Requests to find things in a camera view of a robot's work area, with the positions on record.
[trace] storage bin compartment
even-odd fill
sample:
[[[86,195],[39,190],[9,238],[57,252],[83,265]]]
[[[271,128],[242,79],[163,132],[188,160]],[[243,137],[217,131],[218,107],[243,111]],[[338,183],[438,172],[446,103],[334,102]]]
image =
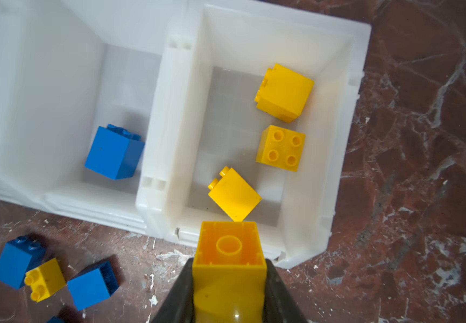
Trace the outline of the storage bin compartment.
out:
[[[257,222],[265,256],[295,266],[327,247],[370,26],[244,1],[189,12],[185,32],[168,36],[137,206],[159,236],[196,245],[202,221],[230,221],[207,185],[233,167],[263,198],[245,221]],[[254,102],[275,63],[316,82],[290,124]],[[269,125],[306,134],[296,173],[255,162]]]
[[[0,1],[0,180],[22,204],[146,233],[141,160],[116,181],[84,163],[98,126],[146,140],[175,4]]]

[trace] blue lego brick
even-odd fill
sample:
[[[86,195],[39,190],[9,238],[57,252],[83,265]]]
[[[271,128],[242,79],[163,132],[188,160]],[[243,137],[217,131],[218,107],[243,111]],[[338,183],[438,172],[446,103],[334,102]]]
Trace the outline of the blue lego brick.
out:
[[[57,316],[52,317],[50,320],[48,320],[47,323],[65,323],[63,320],[58,318]]]
[[[79,311],[108,299],[117,288],[110,262],[90,267],[68,281],[68,290]]]
[[[84,166],[111,179],[133,177],[145,146],[141,138],[121,127],[99,127]]]
[[[19,289],[25,286],[25,273],[39,265],[45,249],[27,237],[17,237],[5,244],[0,255],[0,281]]]

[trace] lego stud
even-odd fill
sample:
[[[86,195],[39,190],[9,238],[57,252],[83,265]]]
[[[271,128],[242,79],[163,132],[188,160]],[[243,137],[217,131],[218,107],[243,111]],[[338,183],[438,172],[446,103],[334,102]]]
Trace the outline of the lego stud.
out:
[[[39,280],[39,274],[37,270],[31,270],[26,275],[27,276],[25,277],[25,285],[27,286],[31,286]]]
[[[279,157],[279,154],[274,149],[269,152],[269,160],[270,161],[276,161],[276,159],[278,159],[278,157]]]
[[[209,190],[213,190],[213,188],[215,187],[215,185],[218,184],[218,179],[217,178],[214,178],[213,179],[213,182],[210,183],[210,185],[208,185],[208,189]]]
[[[37,250],[41,248],[41,244],[39,244],[38,242],[32,242],[30,245],[29,245],[29,250],[32,251],[32,250]]]
[[[221,175],[221,177],[224,177],[226,176],[226,173],[230,171],[230,168],[228,166],[224,166],[224,168],[221,170],[221,172],[219,173]]]
[[[16,242],[17,242],[17,243],[23,243],[23,242],[25,242],[25,241],[27,241],[27,240],[28,240],[28,239],[27,239],[27,237],[25,237],[25,236],[19,236],[19,237],[16,238]]]
[[[294,166],[298,162],[298,159],[295,156],[290,155],[287,157],[287,165]]]
[[[293,145],[294,147],[299,147],[299,146],[301,146],[301,143],[302,143],[303,141],[301,140],[301,137],[299,137],[299,136],[294,136],[294,137],[292,137],[291,142],[292,142],[292,145]]]
[[[44,295],[44,287],[38,286],[35,291],[30,294],[30,299],[37,302]]]
[[[281,130],[276,130],[273,134],[272,134],[272,138],[275,140],[275,141],[281,141],[283,139],[283,131]]]
[[[242,259],[242,242],[235,236],[222,236],[217,240],[219,264],[238,264]]]

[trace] yellow brick top with studs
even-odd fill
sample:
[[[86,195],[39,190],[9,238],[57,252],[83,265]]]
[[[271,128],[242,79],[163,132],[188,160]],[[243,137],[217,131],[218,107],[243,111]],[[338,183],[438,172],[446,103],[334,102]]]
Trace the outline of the yellow brick top with studs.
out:
[[[241,222],[260,203],[262,198],[233,169],[224,167],[219,173],[221,180],[215,178],[208,188],[211,197],[235,222]]]
[[[256,93],[257,108],[284,122],[301,115],[314,81],[276,64],[268,69]]]
[[[31,300],[43,301],[66,285],[57,259],[54,258],[25,274],[25,285],[32,288]]]
[[[262,133],[256,162],[298,171],[304,144],[304,133],[269,126]]]

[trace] white paint speck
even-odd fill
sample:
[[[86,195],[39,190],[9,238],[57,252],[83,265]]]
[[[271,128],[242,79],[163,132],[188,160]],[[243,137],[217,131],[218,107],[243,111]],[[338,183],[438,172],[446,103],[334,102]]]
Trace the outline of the white paint speck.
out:
[[[152,297],[149,299],[150,302],[150,307],[158,305],[158,299],[156,298],[156,295],[152,295]]]
[[[156,256],[156,259],[158,259],[158,260],[167,260],[167,259],[169,259],[171,257],[174,257],[174,256],[178,257],[178,263],[181,266],[184,266],[185,263],[187,262],[187,260],[192,257],[192,255],[185,255],[182,252],[180,252],[179,250],[174,249],[174,252],[167,252],[165,254],[158,255],[158,256]]]
[[[148,245],[149,245],[149,237],[147,237],[147,242],[145,242],[145,245],[143,246],[143,250],[146,250]]]

